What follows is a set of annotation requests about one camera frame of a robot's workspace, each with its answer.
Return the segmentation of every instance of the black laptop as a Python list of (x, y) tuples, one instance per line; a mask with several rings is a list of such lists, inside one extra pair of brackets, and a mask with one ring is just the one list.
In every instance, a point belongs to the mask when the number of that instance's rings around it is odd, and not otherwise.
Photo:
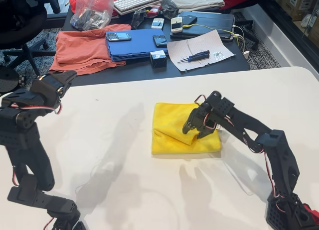
[(233, 39), (233, 34), (229, 32), (222, 31), (220, 29), (234, 32), (233, 25), (235, 24), (235, 16), (232, 14), (220, 14), (213, 12), (181, 12), (178, 16), (186, 17), (188, 15), (196, 16), (197, 21), (194, 24), (205, 25), (198, 26), (193, 25), (192, 27), (183, 28), (183, 32), (179, 33), (170, 33), (171, 37), (180, 37), (180, 38), (192, 38), (203, 35), (205, 33), (211, 32), (216, 28), (221, 40), (230, 41)]

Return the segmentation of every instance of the table surface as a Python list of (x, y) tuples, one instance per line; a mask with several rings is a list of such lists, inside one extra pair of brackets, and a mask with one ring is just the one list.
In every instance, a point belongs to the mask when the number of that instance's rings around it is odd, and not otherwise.
[[(74, 31), (75, 28), (70, 24), (72, 11), (69, 10), (63, 31)], [(151, 28), (152, 18), (145, 18), (144, 22), (139, 26), (139, 29)], [(111, 24), (114, 23), (127, 23), (131, 24), (131, 20), (124, 16), (122, 19), (113, 19)], [(178, 41), (180, 39), (171, 39), (170, 33), (170, 22), (165, 20), (163, 26), (163, 32), (168, 41)], [(163, 68), (152, 68), (151, 61), (149, 58), (128, 60), (125, 66), (108, 68), (98, 73), (78, 76), (74, 82), (74, 86), (82, 85), (93, 85), (102, 83), (115, 83), (115, 82), (128, 82), (128, 81), (139, 81), (139, 80), (150, 80), (150, 79), (161, 79), (170, 77), (182, 77), (182, 76), (194, 76), (194, 75), (204, 75), (212, 73), (223, 73), (223, 72), (237, 72), (237, 71), (247, 71), (250, 70), (250, 66), (245, 59), (244, 55), (241, 53), (240, 48), (237, 46), (236, 41), (223, 42), (224, 45), (236, 56), (215, 63), (210, 66), (194, 69), (188, 72), (180, 72), (177, 67), (167, 59), (167, 66)]]
[[(71, 87), (60, 115), (37, 119), (55, 175), (49, 194), (73, 199), (89, 230), (270, 229), (264, 156), (227, 132), (217, 154), (151, 155), (155, 104), (214, 90), (285, 131), (301, 173), (294, 192), (318, 210), (319, 83), (298, 67)], [(12, 166), (3, 146), (0, 172), (0, 228), (42, 229), (45, 210), (6, 200)]]

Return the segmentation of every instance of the black office chair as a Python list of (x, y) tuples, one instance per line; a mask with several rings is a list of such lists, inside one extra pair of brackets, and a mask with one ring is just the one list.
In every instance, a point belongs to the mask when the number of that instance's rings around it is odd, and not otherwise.
[[(226, 13), (230, 13), (230, 11), (232, 9), (240, 9), (240, 8), (246, 8), (246, 7), (250, 7), (250, 6), (253, 6), (255, 4), (258, 4), (260, 0), (247, 0), (243, 3), (240, 3), (234, 7), (232, 7), (231, 9), (227, 9), (225, 12)], [(246, 28), (248, 30), (251, 30), (253, 28), (253, 23), (254, 21), (253, 20), (243, 20), (243, 21), (235, 21), (235, 25), (236, 26), (246, 26)], [(245, 38), (253, 41), (255, 44), (252, 46), (252, 49), (253, 50), (257, 50), (258, 49), (258, 44), (259, 44), (259, 40), (254, 37), (253, 35), (249, 34), (247, 31), (243, 30), (244, 31), (244, 35), (245, 35)], [(235, 32), (236, 33), (241, 33), (241, 30), (239, 28), (235, 28)]]
[(58, 0), (34, 0), (38, 2), (36, 14), (30, 19), (26, 20), (26, 25), (19, 30), (9, 30), (0, 32), (0, 49), (21, 49), (15, 51), (4, 51), (4, 60), (10, 61), (9, 56), (16, 56), (16, 58), (8, 65), (10, 68), (15, 68), (22, 62), (28, 60), (33, 67), (36, 75), (40, 72), (34, 62), (34, 57), (54, 56), (54, 51), (47, 51), (48, 45), (45, 39), (39, 41), (35, 45), (28, 47), (27, 42), (35, 38), (42, 30), (46, 22), (45, 3), (50, 3), (54, 13), (60, 13), (60, 6)]

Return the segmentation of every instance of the screwdriver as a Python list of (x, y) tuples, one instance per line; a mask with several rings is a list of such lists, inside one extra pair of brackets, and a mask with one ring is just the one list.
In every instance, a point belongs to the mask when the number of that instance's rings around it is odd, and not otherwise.
[(178, 63), (184, 62), (184, 61), (192, 62), (192, 61), (197, 61), (197, 60), (201, 60), (208, 57), (209, 57), (209, 50), (205, 52), (196, 53), (195, 55), (192, 55), (192, 56), (189, 56), (188, 58), (180, 60)]

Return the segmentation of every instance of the dark desk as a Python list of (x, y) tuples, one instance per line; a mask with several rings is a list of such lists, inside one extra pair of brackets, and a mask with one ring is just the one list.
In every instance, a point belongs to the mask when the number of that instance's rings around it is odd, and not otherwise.
[[(63, 31), (75, 31), (76, 29), (70, 24), (70, 18), (73, 15), (72, 11), (69, 10)], [(144, 22), (139, 26), (139, 29), (150, 28), (152, 24), (151, 18), (146, 18)], [(114, 19), (110, 24), (114, 23), (128, 23), (130, 20)], [(170, 38), (170, 21), (165, 20), (163, 32), (168, 41), (177, 41), (178, 39)], [(235, 40), (231, 42), (224, 42), (224, 45), (236, 56), (230, 59), (215, 63), (210, 66), (194, 69), (188, 72), (180, 72), (177, 67), (167, 59), (167, 66), (164, 68), (152, 68), (150, 58), (128, 60), (125, 66), (108, 68), (98, 73), (82, 75), (75, 78), (73, 86), (93, 85), (102, 83), (115, 83), (115, 82), (129, 82), (129, 81), (140, 81), (150, 79), (161, 79), (171, 77), (182, 77), (182, 76), (194, 76), (204, 75), (212, 73), (223, 73), (223, 72), (237, 72), (250, 70), (249, 64), (247, 63), (244, 55), (241, 53)]]

